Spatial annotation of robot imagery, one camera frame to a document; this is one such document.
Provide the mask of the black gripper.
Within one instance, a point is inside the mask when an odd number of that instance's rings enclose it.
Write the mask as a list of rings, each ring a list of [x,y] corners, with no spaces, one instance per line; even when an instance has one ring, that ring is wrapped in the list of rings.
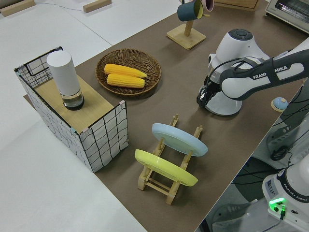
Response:
[[[204,85],[197,96],[196,101],[200,108],[209,108],[213,96],[219,92],[219,84],[213,82],[208,76],[204,81]]]

